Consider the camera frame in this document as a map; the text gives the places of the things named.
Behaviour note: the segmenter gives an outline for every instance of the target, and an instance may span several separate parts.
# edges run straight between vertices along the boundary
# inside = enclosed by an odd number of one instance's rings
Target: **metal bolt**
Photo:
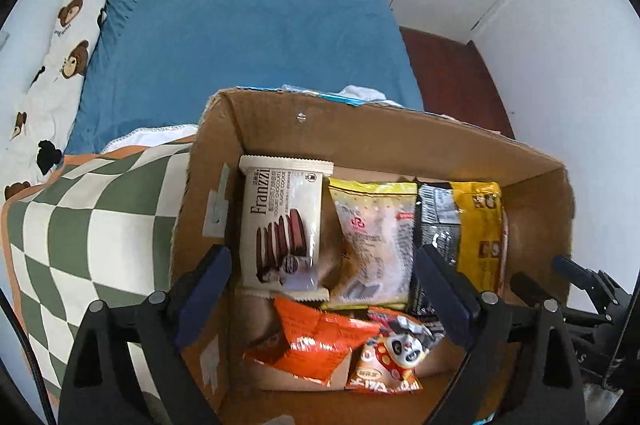
[[[543,305],[545,307],[545,310],[547,310],[549,313],[555,313],[556,311],[558,311],[558,303],[554,299],[545,300]]]
[[[164,299],[166,299],[166,293],[164,291],[154,291],[149,295],[149,302],[151,302],[151,304],[160,304],[164,302]]]
[[[89,304],[89,311],[91,313],[97,313],[98,311],[104,308],[104,302],[101,300],[94,300],[91,304]]]
[[[484,302],[487,304],[496,304],[498,302],[498,296],[492,291],[483,291],[480,296]]]

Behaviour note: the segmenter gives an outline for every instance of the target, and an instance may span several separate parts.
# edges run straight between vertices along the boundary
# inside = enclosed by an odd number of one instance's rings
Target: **cardboard box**
[[[214,243],[225,243],[236,274],[196,344],[183,353],[203,394],[225,424],[259,424],[289,414],[300,424],[422,423],[460,365],[463,352],[442,342],[420,366],[416,394],[358,395],[328,391],[286,373],[244,361],[247,346],[277,325],[270,302],[237,293],[242,154],[333,161],[344,179],[491,180],[502,188],[509,222],[507,279],[525,271],[566,299],[568,284],[551,269],[570,250],[574,201],[562,163],[532,148],[473,126],[426,113],[318,95],[232,89],[212,97],[191,150],[187,190],[174,235],[173,279],[191,271]],[[335,283],[342,233],[323,193],[321,278]],[[507,289],[504,298],[518,300]],[[489,391],[489,413],[499,401],[510,363]],[[348,362],[334,373],[341,389]]]

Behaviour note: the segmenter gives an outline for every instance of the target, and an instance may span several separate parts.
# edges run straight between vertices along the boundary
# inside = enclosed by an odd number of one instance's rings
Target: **green and white checkered fabric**
[[[89,303],[132,305],[169,288],[190,150],[191,144],[165,144],[67,166],[51,185],[9,208],[20,309],[56,397]],[[130,350],[142,390],[157,396],[142,349]]]

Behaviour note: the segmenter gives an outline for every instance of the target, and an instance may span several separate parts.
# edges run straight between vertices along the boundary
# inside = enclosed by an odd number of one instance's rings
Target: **panda snack package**
[[[340,280],[323,309],[404,309],[414,266],[416,183],[359,183],[330,178],[344,236]]]
[[[505,263],[502,195],[493,182],[418,182],[414,244],[431,243],[478,291],[498,291]],[[437,316],[412,275],[406,312],[421,321]]]
[[[281,296],[273,305],[282,329],[244,357],[325,386],[344,358],[380,331],[376,321],[321,312]]]
[[[345,389],[382,394],[420,391],[414,369],[442,340],[442,324],[422,323],[385,308],[371,307],[368,314],[371,321],[380,323],[380,334],[362,346]]]
[[[247,293],[327,300],[318,286],[322,177],[329,161],[242,156],[240,262]]]

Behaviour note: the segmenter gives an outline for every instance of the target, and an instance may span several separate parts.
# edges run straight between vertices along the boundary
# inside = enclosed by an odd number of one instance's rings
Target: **blue blanket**
[[[107,0],[66,154],[196,124],[232,86],[382,91],[422,110],[386,0]]]

